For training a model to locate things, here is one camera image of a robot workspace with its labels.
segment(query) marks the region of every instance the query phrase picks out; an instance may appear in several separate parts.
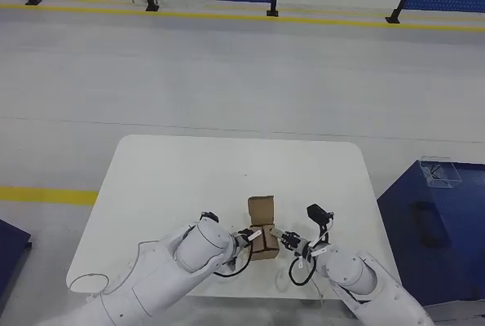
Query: small box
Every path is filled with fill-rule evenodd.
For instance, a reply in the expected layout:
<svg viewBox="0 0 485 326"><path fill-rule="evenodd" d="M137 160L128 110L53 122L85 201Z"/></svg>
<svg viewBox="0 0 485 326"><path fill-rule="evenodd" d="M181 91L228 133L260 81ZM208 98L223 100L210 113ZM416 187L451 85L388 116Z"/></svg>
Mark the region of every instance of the small box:
<svg viewBox="0 0 485 326"><path fill-rule="evenodd" d="M253 255L251 260L273 259L280 247L278 239L270 231L275 227L275 203L273 196L255 196L248 199L251 230L261 230L262 235L253 240Z"/></svg>

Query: box flap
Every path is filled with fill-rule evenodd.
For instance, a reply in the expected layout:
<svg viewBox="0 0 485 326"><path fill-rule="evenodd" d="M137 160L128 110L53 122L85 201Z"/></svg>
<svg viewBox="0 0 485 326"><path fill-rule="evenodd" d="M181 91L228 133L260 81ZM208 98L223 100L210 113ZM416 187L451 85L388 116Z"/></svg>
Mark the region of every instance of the box flap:
<svg viewBox="0 0 485 326"><path fill-rule="evenodd" d="M249 216L251 225L262 226L273 224L275 203L273 196L254 196L248 199Z"/></svg>

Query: white table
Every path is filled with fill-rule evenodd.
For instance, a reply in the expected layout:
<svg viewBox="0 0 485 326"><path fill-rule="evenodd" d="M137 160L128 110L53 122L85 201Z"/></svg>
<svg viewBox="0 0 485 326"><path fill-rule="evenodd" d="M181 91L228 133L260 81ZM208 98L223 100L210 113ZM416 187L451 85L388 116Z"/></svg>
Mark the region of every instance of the white table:
<svg viewBox="0 0 485 326"><path fill-rule="evenodd" d="M157 240L176 227L215 212L229 231L250 225L250 196L275 196L276 227L312 239L317 225L306 207L317 203L335 213L330 241L366 249L399 278L361 151L352 143L270 139L221 139L131 135L117 146L88 224L68 271L67 284L86 273L110 279L117 262L135 258L137 244ZM273 260L251 262L233 279L215 275L190 294L208 297L318 299L313 284L288 278L293 254L280 249ZM306 274L300 271L298 278ZM336 298L327 280L315 282ZM72 287L93 293L103 277Z"/></svg>

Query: black cable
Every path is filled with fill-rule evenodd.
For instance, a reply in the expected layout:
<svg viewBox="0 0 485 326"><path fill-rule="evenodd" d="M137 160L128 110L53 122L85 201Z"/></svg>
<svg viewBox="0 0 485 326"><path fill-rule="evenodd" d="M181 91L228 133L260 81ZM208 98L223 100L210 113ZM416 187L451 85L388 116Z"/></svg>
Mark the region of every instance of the black cable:
<svg viewBox="0 0 485 326"><path fill-rule="evenodd" d="M224 277L224 278L237 276L237 275L239 275L241 272L243 272L248 267L249 262L251 262L251 256L253 256L253 241L249 245L249 257L248 257L248 261L245 262L245 265L243 265L243 267L241 269L239 269L238 271L236 271L234 273L231 273L231 274L220 274L218 272L214 272L214 274L216 276L220 276L220 277Z"/></svg>
<svg viewBox="0 0 485 326"><path fill-rule="evenodd" d="M313 268L311 269L311 271L309 272L309 275L306 277L306 279L303 282L297 282L293 278L293 274L292 274L294 264L295 264L295 262L298 261L299 257L296 257L293 260L293 262L291 262L291 266L289 266L289 273L288 273L288 275L289 275L289 278L291 279L291 282L293 282L293 284L295 284L296 286L304 286L304 285L306 285L311 280L311 277L313 277L313 274L315 274L315 270L316 270L316 258L314 258L314 257L312 257L312 258L313 258Z"/></svg>

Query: black stand leg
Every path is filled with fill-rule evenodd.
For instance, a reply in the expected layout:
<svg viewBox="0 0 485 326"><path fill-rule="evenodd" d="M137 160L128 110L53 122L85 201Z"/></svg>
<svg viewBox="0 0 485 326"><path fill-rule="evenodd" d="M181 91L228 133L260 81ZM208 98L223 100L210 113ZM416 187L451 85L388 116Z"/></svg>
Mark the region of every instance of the black stand leg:
<svg viewBox="0 0 485 326"><path fill-rule="evenodd" d="M148 0L146 11L159 11L159 5L155 3L155 0Z"/></svg>
<svg viewBox="0 0 485 326"><path fill-rule="evenodd" d="M386 17L387 23L399 24L398 16L402 9L405 7L405 0L400 0L398 7L392 11L390 17Z"/></svg>
<svg viewBox="0 0 485 326"><path fill-rule="evenodd" d="M266 12L268 17L278 17L278 11L276 10L276 0L271 0L271 8Z"/></svg>

